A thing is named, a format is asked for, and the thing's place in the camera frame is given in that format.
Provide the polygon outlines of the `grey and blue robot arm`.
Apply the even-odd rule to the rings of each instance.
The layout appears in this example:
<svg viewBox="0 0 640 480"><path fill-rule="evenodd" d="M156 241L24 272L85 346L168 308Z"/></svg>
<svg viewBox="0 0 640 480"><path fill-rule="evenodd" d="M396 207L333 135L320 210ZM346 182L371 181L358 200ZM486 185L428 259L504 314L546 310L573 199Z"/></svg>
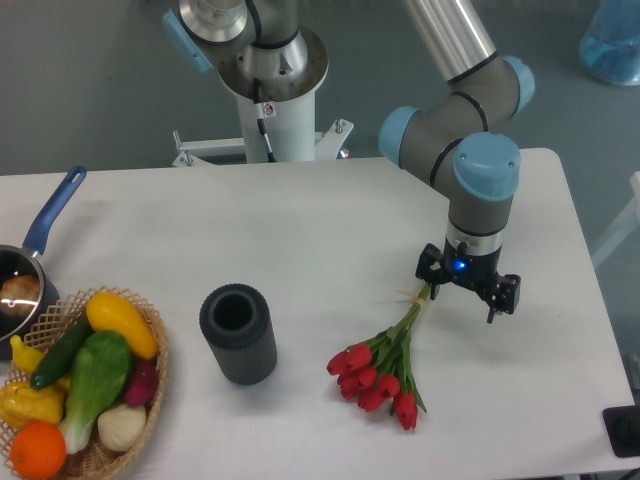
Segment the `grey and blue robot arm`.
<svg viewBox="0 0 640 480"><path fill-rule="evenodd" d="M469 2L408 1L405 9L451 90L431 111L394 110L378 135L383 156L449 202L445 243L424 248L416 275L432 290L452 283L475 292L491 314L512 313L521 279L500 274L498 261L521 155L494 127L530 101L533 75L499 55ZM163 27L186 62L216 70L235 95L249 162L319 158L315 93L328 58L296 2L172 1Z"/></svg>

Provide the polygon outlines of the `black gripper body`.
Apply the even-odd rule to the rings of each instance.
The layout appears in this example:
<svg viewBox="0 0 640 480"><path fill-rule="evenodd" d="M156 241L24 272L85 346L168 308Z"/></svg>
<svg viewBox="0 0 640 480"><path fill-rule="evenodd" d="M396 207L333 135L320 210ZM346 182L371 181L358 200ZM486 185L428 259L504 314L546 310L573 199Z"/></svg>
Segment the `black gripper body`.
<svg viewBox="0 0 640 480"><path fill-rule="evenodd" d="M491 300L500 284L498 262L501 250L499 246L487 254L472 254L469 248L461 252L446 241L437 254L437 284L452 283L475 292L483 300Z"/></svg>

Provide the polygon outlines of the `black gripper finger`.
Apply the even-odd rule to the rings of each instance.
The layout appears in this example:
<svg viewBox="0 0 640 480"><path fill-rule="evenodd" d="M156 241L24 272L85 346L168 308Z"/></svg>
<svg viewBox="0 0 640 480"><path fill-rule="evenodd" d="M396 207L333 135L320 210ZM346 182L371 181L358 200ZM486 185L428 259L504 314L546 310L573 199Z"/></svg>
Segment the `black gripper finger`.
<svg viewBox="0 0 640 480"><path fill-rule="evenodd" d="M520 298L521 277L517 274L496 275L487 304L487 323L492 324L496 315L513 314Z"/></svg>
<svg viewBox="0 0 640 480"><path fill-rule="evenodd" d="M431 243L424 247L418 258L415 276L429 286L431 300L436 299L443 284L442 260L443 253Z"/></svg>

